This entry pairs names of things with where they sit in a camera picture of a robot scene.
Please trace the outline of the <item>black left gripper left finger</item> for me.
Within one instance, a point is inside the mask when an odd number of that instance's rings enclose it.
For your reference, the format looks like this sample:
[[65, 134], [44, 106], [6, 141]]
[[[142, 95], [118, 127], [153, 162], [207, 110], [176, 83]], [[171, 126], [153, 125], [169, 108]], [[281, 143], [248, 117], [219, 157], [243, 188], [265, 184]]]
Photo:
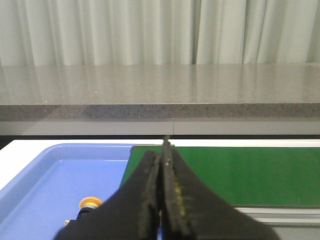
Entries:
[[158, 174], [160, 156], [144, 152], [121, 187], [88, 215], [69, 223], [57, 240], [155, 240], [160, 225]]

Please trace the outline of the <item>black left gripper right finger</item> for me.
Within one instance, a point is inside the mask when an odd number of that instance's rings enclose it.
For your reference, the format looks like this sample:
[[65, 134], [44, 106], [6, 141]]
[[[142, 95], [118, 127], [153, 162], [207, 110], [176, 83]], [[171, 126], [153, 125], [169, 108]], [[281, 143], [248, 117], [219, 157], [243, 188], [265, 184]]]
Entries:
[[232, 207], [190, 169], [165, 136], [160, 157], [164, 240], [278, 240], [268, 225]]

